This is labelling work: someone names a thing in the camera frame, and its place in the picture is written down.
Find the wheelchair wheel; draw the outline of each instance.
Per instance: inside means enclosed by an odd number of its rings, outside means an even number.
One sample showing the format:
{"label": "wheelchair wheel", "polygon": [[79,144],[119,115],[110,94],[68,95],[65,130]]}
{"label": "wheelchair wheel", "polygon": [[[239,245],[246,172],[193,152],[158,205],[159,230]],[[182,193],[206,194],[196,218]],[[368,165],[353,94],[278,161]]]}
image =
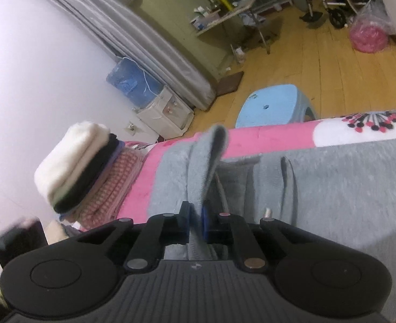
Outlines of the wheelchair wheel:
{"label": "wheelchair wheel", "polygon": [[330,23],[336,29],[344,28],[346,24],[346,16],[343,11],[339,8],[328,9],[328,14],[330,16]]}

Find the gray clothing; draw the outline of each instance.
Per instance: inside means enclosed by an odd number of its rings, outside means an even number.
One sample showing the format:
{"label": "gray clothing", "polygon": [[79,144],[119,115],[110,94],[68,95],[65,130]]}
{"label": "gray clothing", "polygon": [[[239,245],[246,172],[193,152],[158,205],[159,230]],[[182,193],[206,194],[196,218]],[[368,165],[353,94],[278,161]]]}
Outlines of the gray clothing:
{"label": "gray clothing", "polygon": [[[271,208],[277,219],[382,261],[393,277],[382,313],[396,319],[396,139],[219,162],[226,135],[224,129],[213,127],[198,142],[179,142],[166,152],[156,173],[149,213],[178,212],[181,202],[189,200],[199,216],[205,197],[215,198],[214,186],[220,197],[222,186],[226,207],[248,222],[259,222],[265,209]],[[189,253],[176,256],[214,258],[199,234],[197,223]]]}

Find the table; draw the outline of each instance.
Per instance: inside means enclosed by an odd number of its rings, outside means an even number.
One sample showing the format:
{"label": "table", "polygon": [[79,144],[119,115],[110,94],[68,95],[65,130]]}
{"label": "table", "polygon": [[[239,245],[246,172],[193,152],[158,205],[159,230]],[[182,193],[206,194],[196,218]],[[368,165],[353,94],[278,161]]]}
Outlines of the table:
{"label": "table", "polygon": [[[211,22],[210,24],[208,24],[208,25],[205,27],[205,29],[198,31],[198,32],[196,33],[196,35],[197,35],[197,36],[200,36],[201,34],[205,33],[206,31],[208,31],[208,30],[210,30],[210,29],[216,27],[216,25],[222,24],[222,23],[225,22],[226,20],[228,20],[228,19],[230,19],[230,18],[232,18],[232,17],[234,17],[234,16],[237,16],[237,15],[239,15],[240,13],[244,13],[244,12],[249,11],[250,14],[252,15],[253,21],[255,22],[255,27],[258,29],[258,32],[259,32],[259,35],[260,35],[261,40],[262,40],[262,42],[263,42],[263,45],[264,45],[265,49],[267,50],[267,54],[269,55],[269,54],[270,54],[270,49],[269,49],[269,47],[268,47],[268,44],[267,44],[267,42],[266,42],[266,40],[265,40],[264,35],[262,35],[259,22],[258,22],[257,18],[255,17],[255,14],[254,14],[253,11],[251,10],[251,8],[252,8],[253,4],[255,3],[255,1],[256,1],[256,0],[241,0],[241,1],[238,3],[238,6],[237,6],[237,7],[235,7],[233,10],[229,11],[229,12],[228,12],[226,15],[224,15],[223,17],[221,17],[221,18],[219,18],[219,19],[216,19],[215,21],[213,21],[213,22]],[[233,48],[233,46],[232,46],[232,43],[230,43],[230,45],[231,45],[231,49],[232,49],[232,51],[233,51],[233,53],[234,53],[235,59],[237,59],[236,54],[235,54],[235,51],[234,51],[234,48]]]}

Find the black folded garment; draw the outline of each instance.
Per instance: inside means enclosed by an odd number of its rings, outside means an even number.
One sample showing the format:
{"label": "black folded garment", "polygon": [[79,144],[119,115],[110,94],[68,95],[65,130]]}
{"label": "black folded garment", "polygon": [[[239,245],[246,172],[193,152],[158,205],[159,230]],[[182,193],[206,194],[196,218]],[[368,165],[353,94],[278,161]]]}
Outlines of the black folded garment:
{"label": "black folded garment", "polygon": [[55,212],[66,213],[80,204],[104,170],[118,145],[117,136],[110,134],[108,143],[95,154],[65,197],[55,204],[53,207]]}

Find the brown mat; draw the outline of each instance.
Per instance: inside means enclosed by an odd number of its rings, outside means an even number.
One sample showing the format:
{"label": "brown mat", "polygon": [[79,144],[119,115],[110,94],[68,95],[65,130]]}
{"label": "brown mat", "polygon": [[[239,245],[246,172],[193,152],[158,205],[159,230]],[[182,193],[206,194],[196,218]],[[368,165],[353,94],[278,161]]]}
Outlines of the brown mat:
{"label": "brown mat", "polygon": [[216,96],[222,96],[223,94],[231,93],[237,91],[238,85],[242,80],[244,71],[239,71],[233,75],[225,76],[220,79],[216,86]]}

